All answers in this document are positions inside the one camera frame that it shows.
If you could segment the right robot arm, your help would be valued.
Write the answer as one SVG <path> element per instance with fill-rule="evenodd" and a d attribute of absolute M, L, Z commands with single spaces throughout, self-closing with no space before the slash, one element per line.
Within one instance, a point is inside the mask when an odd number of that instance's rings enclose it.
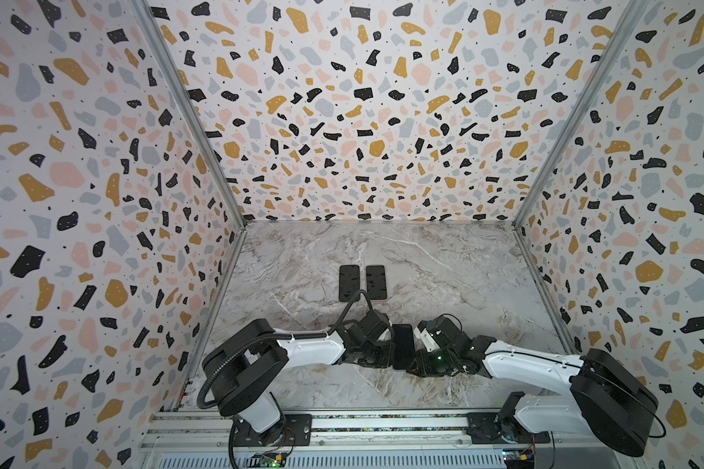
<path fill-rule="evenodd" d="M 492 336 L 468 336 L 445 315 L 416 328 L 393 328 L 394 363 L 418 377 L 466 374 L 512 380 L 543 390 L 512 392 L 472 435 L 525 443 L 555 432 L 594 437 L 616 453 L 641 457 L 652 439 L 657 398 L 610 353 L 543 353 Z"/>

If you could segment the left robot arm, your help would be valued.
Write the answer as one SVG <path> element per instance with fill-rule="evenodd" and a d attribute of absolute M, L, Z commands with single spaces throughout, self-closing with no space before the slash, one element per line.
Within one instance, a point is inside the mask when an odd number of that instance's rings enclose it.
<path fill-rule="evenodd" d="M 375 309 L 317 331 L 285 331 L 253 320 L 203 360 L 197 407 L 217 408 L 258 435 L 277 433 L 286 419 L 268 388 L 281 372 L 314 365 L 389 367 L 393 338 L 390 320 Z"/>

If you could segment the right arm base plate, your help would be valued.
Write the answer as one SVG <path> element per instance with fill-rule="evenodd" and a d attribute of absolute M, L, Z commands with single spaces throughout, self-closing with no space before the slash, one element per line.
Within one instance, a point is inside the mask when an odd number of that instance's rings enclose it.
<path fill-rule="evenodd" d="M 532 434 L 521 427 L 513 417 L 500 417 L 498 412 L 470 412 L 467 414 L 467 435 L 473 445 L 549 444 L 548 432 Z"/>

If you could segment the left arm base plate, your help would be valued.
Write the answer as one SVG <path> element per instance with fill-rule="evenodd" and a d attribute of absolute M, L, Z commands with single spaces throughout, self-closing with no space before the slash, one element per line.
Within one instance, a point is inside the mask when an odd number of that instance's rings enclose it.
<path fill-rule="evenodd" d="M 236 448 L 308 447 L 312 435 L 311 414 L 283 414 L 278 423 L 259 433 L 242 418 L 233 421 L 231 438 Z"/>

